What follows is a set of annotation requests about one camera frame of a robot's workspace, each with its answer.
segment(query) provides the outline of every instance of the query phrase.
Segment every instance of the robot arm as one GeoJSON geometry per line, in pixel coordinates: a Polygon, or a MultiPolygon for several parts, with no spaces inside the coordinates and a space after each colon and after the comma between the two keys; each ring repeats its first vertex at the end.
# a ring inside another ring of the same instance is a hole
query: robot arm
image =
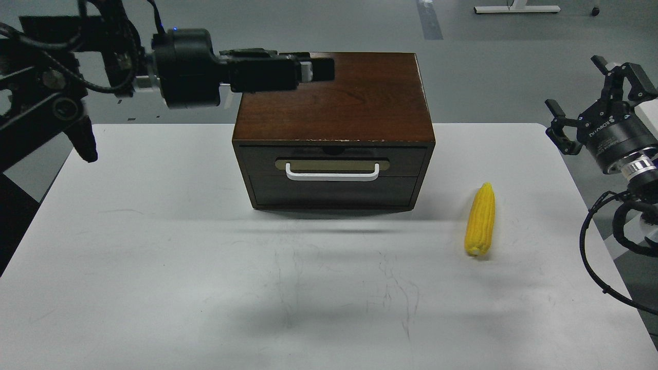
{"type": "Polygon", "coordinates": [[[628,191],[649,203],[658,203],[658,170],[653,163],[658,157],[658,140],[651,133],[655,122],[643,122],[636,107],[658,97],[658,90],[640,65],[608,64],[603,57],[592,61],[605,76],[601,97],[578,116],[567,119],[559,104],[546,101],[553,114],[546,134],[560,151],[576,155],[584,145],[604,174],[622,173],[628,181],[628,191]],[[631,90],[624,101],[624,80],[631,90]],[[565,136],[565,126],[577,129],[576,141],[565,136]]]}
{"type": "Polygon", "coordinates": [[[658,315],[658,309],[639,304],[606,284],[592,269],[585,252],[585,237],[592,217],[613,200],[623,203],[613,217],[613,236],[625,248],[648,257],[658,257],[658,91],[640,65],[607,63],[603,57],[592,61],[605,76],[601,97],[578,119],[568,119],[555,100],[546,105],[553,114],[546,134],[566,155],[576,155],[584,145],[604,174],[622,173],[628,181],[625,192],[605,192],[590,208],[580,229],[580,255],[588,274],[602,289],[627,305],[658,315]],[[624,101],[624,80],[631,90],[624,101]],[[576,141],[563,128],[576,128],[576,141]],[[648,246],[641,246],[624,235],[626,217],[631,210],[642,213],[643,231],[648,246]]]}
{"type": "Polygon", "coordinates": [[[0,116],[0,171],[64,132],[80,157],[98,158],[82,98],[88,90],[132,97],[158,88],[170,108],[217,106],[219,86],[233,92],[294,90],[300,82],[334,79],[334,61],[310,53],[265,49],[215,54],[203,29],[165,32],[154,0],[152,53],[141,45],[121,0],[78,0],[78,16],[23,16],[23,32],[0,24],[0,90],[11,107],[0,116]],[[88,16],[86,3],[100,16],[88,16]],[[110,86],[80,75],[73,52],[98,51],[110,86]]]}

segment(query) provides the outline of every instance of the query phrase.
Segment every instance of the white handle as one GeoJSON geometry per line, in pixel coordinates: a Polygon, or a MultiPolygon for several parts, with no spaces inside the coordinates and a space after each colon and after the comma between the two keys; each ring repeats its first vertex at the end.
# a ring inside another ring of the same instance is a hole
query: white handle
{"type": "Polygon", "coordinates": [[[373,181],[379,176],[379,163],[374,164],[371,173],[299,173],[292,172],[287,162],[286,176],[294,181],[373,181]]]}

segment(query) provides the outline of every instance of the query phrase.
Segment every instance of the wooden chest of drawers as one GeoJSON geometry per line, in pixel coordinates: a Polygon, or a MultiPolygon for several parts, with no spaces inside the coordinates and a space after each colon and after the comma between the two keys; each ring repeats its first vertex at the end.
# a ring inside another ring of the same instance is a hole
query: wooden chest of drawers
{"type": "Polygon", "coordinates": [[[328,53],[336,79],[243,94],[233,147],[256,209],[416,203],[434,131],[412,53],[328,53]]]}

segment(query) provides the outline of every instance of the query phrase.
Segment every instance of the yellow corn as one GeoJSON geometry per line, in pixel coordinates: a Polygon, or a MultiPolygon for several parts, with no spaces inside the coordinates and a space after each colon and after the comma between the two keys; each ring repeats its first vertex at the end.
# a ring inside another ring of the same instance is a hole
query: yellow corn
{"type": "Polygon", "coordinates": [[[495,196],[492,185],[485,182],[475,194],[470,208],[464,249],[469,255],[484,255],[492,244],[495,219],[495,196]]]}

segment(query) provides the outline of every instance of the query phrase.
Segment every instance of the drawer front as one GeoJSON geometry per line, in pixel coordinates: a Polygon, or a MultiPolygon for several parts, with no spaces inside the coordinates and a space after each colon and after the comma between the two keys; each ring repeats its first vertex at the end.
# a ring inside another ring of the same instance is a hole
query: drawer front
{"type": "Polygon", "coordinates": [[[248,174],[282,175],[276,161],[285,159],[384,160],[389,167],[380,176],[418,176],[425,147],[240,146],[248,174]]]}
{"type": "Polygon", "coordinates": [[[379,177],[370,182],[292,181],[285,176],[249,176],[258,207],[406,207],[416,177],[379,177]]]}

